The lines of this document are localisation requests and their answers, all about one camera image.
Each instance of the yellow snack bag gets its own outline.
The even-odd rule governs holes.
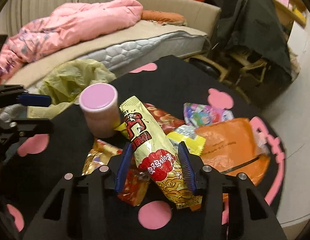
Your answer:
[[[201,203],[202,196],[194,196],[187,189],[173,145],[143,103],[133,96],[122,103],[120,110],[138,169],[147,170],[178,209]]]
[[[189,134],[186,135],[183,130],[193,130],[193,133],[195,136],[192,136]],[[169,138],[169,140],[171,141],[175,151],[178,150],[178,144],[183,141],[185,142],[189,152],[191,154],[195,154],[195,155],[201,155],[204,146],[205,146],[205,141],[206,139],[204,137],[201,137],[199,135],[196,135],[194,129],[192,129],[191,127],[189,127],[188,125],[182,125],[179,128],[177,128],[175,131],[170,132],[167,137]]]

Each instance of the blanket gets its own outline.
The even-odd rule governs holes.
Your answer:
[[[135,25],[142,10],[143,6],[136,0],[59,6],[50,16],[26,24],[17,35],[8,38],[0,52],[0,83],[26,63]]]

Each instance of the orange pillow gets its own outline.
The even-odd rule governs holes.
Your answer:
[[[158,23],[181,23],[185,25],[186,19],[178,13],[158,12],[158,11],[143,11],[141,15],[142,20],[156,21]]]

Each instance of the pink plastic cup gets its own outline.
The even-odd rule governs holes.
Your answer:
[[[109,138],[115,134],[114,128],[120,125],[118,92],[107,83],[97,83],[86,87],[79,96],[88,128],[97,138]]]

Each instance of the pink polka dot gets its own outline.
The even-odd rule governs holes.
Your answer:
[[[36,134],[34,137],[28,138],[18,149],[19,156],[24,157],[27,154],[40,153],[47,148],[49,142],[48,134]]]
[[[172,210],[164,201],[153,201],[142,206],[138,212],[139,223],[147,229],[159,229],[172,218]]]
[[[208,90],[210,94],[207,98],[208,103],[214,108],[231,109],[234,106],[233,98],[225,93],[220,92],[215,88]]]
[[[23,215],[20,213],[20,211],[17,208],[15,208],[14,206],[10,204],[7,204],[7,209],[9,213],[14,217],[15,226],[18,232],[20,232],[21,230],[23,230],[24,225],[25,225]]]
[[[141,71],[154,71],[157,69],[157,65],[155,63],[148,63],[144,66],[141,66],[139,68],[136,68],[132,71],[130,71],[130,73],[139,73]]]

